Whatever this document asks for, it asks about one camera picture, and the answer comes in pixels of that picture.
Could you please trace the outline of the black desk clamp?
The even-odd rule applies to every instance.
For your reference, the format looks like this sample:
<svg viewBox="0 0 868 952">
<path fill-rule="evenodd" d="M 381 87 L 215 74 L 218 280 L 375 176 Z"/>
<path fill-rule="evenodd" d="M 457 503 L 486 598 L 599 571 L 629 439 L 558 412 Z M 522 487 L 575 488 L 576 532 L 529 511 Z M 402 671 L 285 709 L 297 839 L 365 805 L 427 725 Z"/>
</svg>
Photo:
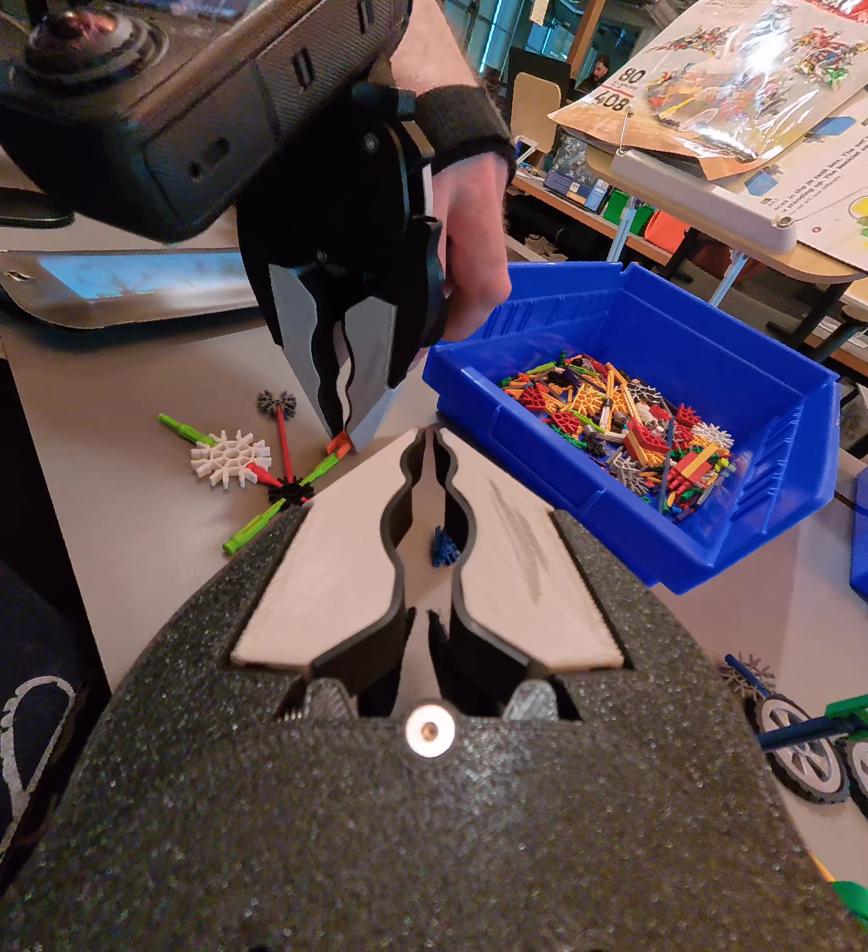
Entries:
<svg viewBox="0 0 868 952">
<path fill-rule="evenodd" d="M 0 228 L 55 230 L 74 221 L 73 210 L 43 193 L 0 186 Z"/>
</svg>

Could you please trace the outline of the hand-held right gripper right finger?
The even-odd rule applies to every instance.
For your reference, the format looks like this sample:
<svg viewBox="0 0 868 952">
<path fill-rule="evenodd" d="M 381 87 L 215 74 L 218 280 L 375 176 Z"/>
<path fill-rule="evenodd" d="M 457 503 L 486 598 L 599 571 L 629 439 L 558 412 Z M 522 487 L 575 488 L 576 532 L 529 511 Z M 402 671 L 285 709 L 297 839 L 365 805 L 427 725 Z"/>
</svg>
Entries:
<svg viewBox="0 0 868 952">
<path fill-rule="evenodd" d="M 453 564 L 448 650 L 471 680 L 546 679 L 625 657 L 554 509 L 447 428 L 435 433 Z"/>
</svg>

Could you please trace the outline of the pile of colourful construction pieces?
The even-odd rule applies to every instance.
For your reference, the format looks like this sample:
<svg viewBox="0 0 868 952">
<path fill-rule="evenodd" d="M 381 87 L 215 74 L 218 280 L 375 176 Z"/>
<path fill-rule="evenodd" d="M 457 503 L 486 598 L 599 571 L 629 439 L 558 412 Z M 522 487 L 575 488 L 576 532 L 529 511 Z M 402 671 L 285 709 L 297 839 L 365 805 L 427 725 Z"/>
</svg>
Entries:
<svg viewBox="0 0 868 952">
<path fill-rule="evenodd" d="M 587 353 L 560 351 L 556 360 L 516 371 L 497 385 L 674 523 L 695 513 L 737 475 L 729 432 Z"/>
</svg>

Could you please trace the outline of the person's left forearm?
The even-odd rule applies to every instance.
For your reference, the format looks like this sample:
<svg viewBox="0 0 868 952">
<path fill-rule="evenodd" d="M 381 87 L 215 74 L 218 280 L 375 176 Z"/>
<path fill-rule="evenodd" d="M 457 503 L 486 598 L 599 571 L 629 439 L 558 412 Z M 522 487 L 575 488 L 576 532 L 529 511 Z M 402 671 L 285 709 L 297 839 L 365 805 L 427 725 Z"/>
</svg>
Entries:
<svg viewBox="0 0 868 952">
<path fill-rule="evenodd" d="M 507 186 L 515 170 L 509 127 L 476 79 L 439 2 L 412 2 L 390 65 L 395 85 L 415 98 L 416 123 L 434 150 L 434 173 L 467 161 L 484 167 L 491 162 Z"/>
</svg>

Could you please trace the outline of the large white instruction page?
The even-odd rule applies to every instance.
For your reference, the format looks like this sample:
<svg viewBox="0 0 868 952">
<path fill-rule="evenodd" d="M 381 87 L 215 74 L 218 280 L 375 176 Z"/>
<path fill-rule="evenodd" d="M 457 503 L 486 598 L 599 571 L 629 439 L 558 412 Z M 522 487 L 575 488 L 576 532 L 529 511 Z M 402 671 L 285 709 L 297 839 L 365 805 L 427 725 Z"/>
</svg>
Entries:
<svg viewBox="0 0 868 952">
<path fill-rule="evenodd" d="M 728 188 L 791 218 L 800 244 L 868 275 L 868 85 Z"/>
</svg>

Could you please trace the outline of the red box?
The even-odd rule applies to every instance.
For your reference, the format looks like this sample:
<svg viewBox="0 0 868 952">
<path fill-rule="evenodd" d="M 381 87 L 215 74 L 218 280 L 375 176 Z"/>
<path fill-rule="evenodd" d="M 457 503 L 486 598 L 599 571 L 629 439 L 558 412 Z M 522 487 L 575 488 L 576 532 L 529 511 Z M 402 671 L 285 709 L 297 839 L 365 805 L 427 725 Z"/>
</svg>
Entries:
<svg viewBox="0 0 868 952">
<path fill-rule="evenodd" d="M 668 255 L 678 250 L 690 226 L 663 210 L 654 210 L 642 232 L 642 238 Z"/>
</svg>

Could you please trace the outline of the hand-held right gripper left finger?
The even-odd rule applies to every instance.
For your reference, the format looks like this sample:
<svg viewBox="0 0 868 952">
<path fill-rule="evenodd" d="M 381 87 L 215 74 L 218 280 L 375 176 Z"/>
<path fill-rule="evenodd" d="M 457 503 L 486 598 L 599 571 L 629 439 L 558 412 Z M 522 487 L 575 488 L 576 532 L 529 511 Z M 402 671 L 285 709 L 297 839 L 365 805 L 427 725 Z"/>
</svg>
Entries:
<svg viewBox="0 0 868 952">
<path fill-rule="evenodd" d="M 403 656 L 404 563 L 426 433 L 411 427 L 321 490 L 231 660 L 296 674 L 385 674 Z"/>
</svg>

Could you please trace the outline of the blue printed box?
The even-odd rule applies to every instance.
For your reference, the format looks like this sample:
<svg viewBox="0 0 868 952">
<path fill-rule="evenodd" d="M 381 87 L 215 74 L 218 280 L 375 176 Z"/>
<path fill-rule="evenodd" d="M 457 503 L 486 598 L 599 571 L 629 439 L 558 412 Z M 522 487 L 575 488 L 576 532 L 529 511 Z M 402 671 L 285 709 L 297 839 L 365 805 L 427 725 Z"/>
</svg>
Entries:
<svg viewBox="0 0 868 952">
<path fill-rule="evenodd" d="M 587 161 L 587 143 L 561 132 L 544 188 L 593 213 L 603 208 L 611 185 L 597 176 Z"/>
</svg>

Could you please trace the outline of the white clip bar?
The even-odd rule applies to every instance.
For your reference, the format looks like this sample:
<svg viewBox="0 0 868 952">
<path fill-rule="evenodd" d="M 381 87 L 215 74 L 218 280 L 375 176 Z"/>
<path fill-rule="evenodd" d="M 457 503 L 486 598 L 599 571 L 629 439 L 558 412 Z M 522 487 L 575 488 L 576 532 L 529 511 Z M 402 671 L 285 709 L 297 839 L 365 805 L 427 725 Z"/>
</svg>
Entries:
<svg viewBox="0 0 868 952">
<path fill-rule="evenodd" d="M 631 194 L 713 239 L 744 251 L 787 255 L 797 247 L 793 219 L 780 218 L 761 202 L 736 194 L 634 149 L 613 156 L 610 173 Z"/>
</svg>

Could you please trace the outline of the white snowflake connector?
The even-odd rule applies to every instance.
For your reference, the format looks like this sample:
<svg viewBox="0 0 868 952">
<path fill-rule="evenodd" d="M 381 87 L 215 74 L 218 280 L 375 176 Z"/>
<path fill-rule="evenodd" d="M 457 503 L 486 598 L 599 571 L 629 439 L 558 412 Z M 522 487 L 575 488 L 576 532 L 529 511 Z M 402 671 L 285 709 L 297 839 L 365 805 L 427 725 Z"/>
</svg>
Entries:
<svg viewBox="0 0 868 952">
<path fill-rule="evenodd" d="M 222 431 L 198 441 L 190 450 L 190 468 L 195 477 L 211 486 L 245 488 L 260 481 L 259 473 L 270 474 L 271 448 L 251 432 L 237 430 L 233 436 Z"/>
</svg>

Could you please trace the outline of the instruction booklet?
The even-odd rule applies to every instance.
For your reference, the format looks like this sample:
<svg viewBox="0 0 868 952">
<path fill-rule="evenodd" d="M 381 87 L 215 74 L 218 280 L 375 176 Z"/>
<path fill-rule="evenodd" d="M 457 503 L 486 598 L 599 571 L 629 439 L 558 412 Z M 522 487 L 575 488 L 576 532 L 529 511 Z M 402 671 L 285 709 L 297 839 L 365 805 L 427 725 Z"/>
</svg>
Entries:
<svg viewBox="0 0 868 952">
<path fill-rule="evenodd" d="M 868 2 L 696 2 L 549 118 L 583 138 L 753 170 L 868 83 Z"/>
</svg>

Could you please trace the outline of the person's dark printed t-shirt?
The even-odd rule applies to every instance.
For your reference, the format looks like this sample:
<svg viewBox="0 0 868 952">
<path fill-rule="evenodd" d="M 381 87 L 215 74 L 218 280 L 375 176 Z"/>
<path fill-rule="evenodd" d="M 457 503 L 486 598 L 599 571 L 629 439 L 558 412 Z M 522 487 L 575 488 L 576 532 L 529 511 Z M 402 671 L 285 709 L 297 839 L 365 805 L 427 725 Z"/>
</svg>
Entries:
<svg viewBox="0 0 868 952">
<path fill-rule="evenodd" d="M 47 831 L 106 704 L 91 646 L 0 558 L 0 895 Z"/>
</svg>

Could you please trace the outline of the beige chair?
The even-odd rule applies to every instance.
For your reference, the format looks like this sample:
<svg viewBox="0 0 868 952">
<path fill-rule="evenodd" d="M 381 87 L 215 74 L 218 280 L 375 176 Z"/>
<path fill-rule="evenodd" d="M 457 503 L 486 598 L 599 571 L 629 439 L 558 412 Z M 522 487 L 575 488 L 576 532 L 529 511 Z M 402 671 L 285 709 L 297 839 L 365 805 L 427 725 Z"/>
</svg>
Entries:
<svg viewBox="0 0 868 952">
<path fill-rule="evenodd" d="M 549 116 L 560 105 L 557 83 L 521 71 L 513 85 L 510 125 L 514 139 L 535 151 L 549 153 L 557 135 L 557 123 Z"/>
</svg>

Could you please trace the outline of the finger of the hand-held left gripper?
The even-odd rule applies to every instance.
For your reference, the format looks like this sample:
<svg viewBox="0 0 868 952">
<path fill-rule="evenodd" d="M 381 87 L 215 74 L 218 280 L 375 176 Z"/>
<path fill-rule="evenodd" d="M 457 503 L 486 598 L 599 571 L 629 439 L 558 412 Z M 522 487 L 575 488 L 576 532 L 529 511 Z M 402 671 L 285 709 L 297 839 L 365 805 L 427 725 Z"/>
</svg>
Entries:
<svg viewBox="0 0 868 952">
<path fill-rule="evenodd" d="M 396 316 L 392 303 L 373 296 L 345 312 L 343 337 L 349 357 L 345 432 L 356 452 L 374 441 L 401 387 L 389 384 Z"/>
<path fill-rule="evenodd" d="M 353 301 L 348 272 L 336 265 L 269 265 L 269 280 L 278 325 L 273 335 L 328 438 L 334 439 L 348 420 L 339 390 L 351 369 L 345 334 L 345 306 Z"/>
</svg>

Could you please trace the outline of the person's left hand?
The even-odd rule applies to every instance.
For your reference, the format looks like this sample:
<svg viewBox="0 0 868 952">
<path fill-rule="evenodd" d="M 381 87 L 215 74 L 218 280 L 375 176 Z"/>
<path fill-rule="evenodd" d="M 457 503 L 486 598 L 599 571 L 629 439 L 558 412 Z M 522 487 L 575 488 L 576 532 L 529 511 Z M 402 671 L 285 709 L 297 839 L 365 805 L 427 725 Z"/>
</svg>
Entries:
<svg viewBox="0 0 868 952">
<path fill-rule="evenodd" d="M 502 216 L 507 175 L 498 155 L 481 153 L 433 177 L 448 303 L 443 341 L 470 337 L 511 292 Z"/>
</svg>

